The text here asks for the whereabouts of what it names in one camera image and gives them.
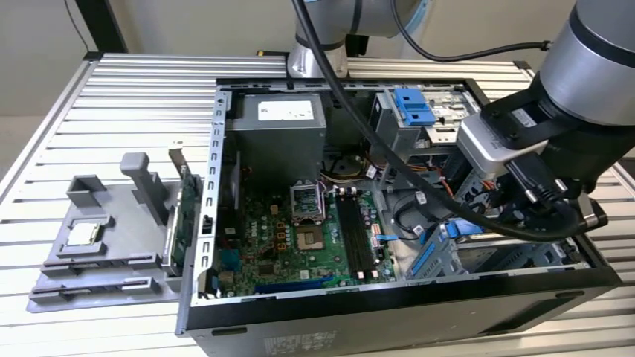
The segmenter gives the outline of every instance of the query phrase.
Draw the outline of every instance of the slotted aluminum surface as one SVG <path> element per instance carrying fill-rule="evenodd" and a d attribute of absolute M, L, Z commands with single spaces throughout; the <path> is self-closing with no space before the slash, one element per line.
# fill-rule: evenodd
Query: slotted aluminum surface
<path fill-rule="evenodd" d="M 492 100 L 524 89 L 532 78 L 511 62 L 352 59 L 350 67 L 352 77 L 472 77 Z M 110 54 L 83 64 L 0 184 L 0 356 L 203 356 L 194 340 L 172 334 L 176 303 L 34 315 L 27 293 L 68 208 L 71 177 L 96 173 L 106 184 L 123 183 L 122 155 L 144 151 L 150 169 L 174 180 L 166 146 L 175 140 L 202 173 L 215 78 L 283 76 L 282 57 Z M 364 356 L 635 356 L 634 192 L 633 179 L 615 167 L 593 194 L 613 222 L 591 236 L 622 288 L 516 335 Z"/>

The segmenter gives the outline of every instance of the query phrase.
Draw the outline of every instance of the blue clip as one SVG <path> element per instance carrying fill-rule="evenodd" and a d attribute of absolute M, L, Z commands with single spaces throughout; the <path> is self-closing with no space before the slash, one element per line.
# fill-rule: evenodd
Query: blue clip
<path fill-rule="evenodd" d="M 378 240 L 398 240 L 399 239 L 398 236 L 386 236 L 384 234 L 378 234 L 375 238 L 378 238 Z"/>
<path fill-rule="evenodd" d="M 407 126 L 431 126 L 436 117 L 430 111 L 424 95 L 419 89 L 398 88 L 394 91 L 395 104 L 404 114 Z"/>
<path fill-rule="evenodd" d="M 455 219 L 446 224 L 447 237 L 456 238 L 470 236 L 471 234 L 482 234 L 486 230 L 464 219 Z"/>

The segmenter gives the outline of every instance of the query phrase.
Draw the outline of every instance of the green circuit board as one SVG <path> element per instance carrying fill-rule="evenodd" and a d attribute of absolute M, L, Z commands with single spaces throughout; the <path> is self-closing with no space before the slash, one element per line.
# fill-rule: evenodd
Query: green circuit board
<path fill-rule="evenodd" d="M 372 227 L 375 225 L 375 228 L 380 228 L 382 223 L 370 193 L 359 196 L 358 203 L 368 216 L 370 224 L 366 226 L 368 249 L 374 251 L 374 257 L 378 257 L 378 250 L 382 250 L 384 259 L 376 264 L 375 276 L 362 280 L 350 275 L 346 237 L 340 234 L 335 194 L 326 193 L 324 196 L 326 220 L 322 225 L 294 226 L 290 197 L 279 197 L 278 201 L 282 204 L 276 205 L 274 210 L 271 201 L 271 196 L 247 196 L 246 236 L 242 247 L 232 250 L 230 257 L 227 256 L 230 252 L 223 252 L 228 260 L 236 262 L 240 259 L 240 267 L 234 268 L 234 282 L 222 280 L 226 296 L 254 295 L 258 294 L 259 286 L 279 283 L 302 284 L 318 280 L 315 289 L 322 289 L 395 281 L 387 247 L 380 246 L 375 250 L 371 248 L 374 242 L 378 247 Z M 314 233 L 316 239 L 310 241 L 312 244 L 300 243 L 300 238 L 312 238 Z"/>

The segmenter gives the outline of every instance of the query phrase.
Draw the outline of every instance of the black ram slot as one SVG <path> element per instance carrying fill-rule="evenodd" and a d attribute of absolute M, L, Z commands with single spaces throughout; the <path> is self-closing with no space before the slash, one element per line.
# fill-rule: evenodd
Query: black ram slot
<path fill-rule="evenodd" d="M 358 198 L 352 195 L 335 199 L 344 247 L 347 249 L 348 268 L 355 279 L 370 277 L 375 270 L 374 255 L 366 235 L 364 220 L 359 211 Z"/>

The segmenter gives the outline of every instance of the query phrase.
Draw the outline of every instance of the gray robot arm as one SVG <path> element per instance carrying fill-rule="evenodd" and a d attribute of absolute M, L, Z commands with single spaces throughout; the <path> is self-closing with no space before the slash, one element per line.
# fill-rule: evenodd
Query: gray robot arm
<path fill-rule="evenodd" d="M 578 0 L 530 89 L 462 123 L 459 148 L 483 178 L 499 177 L 502 204 L 526 224 L 544 221 L 553 202 L 589 200 L 635 146 L 634 14 L 633 0 Z"/>
<path fill-rule="evenodd" d="M 391 37 L 399 33 L 387 0 L 314 0 L 306 1 L 307 10 L 316 27 L 331 66 L 338 77 L 348 74 L 344 40 L 348 34 Z M 422 0 L 400 0 L 398 11 L 403 19 L 411 19 Z M 288 73 L 294 77 L 322 77 L 322 71 L 311 49 L 307 35 L 296 24 L 296 44 L 288 55 Z"/>

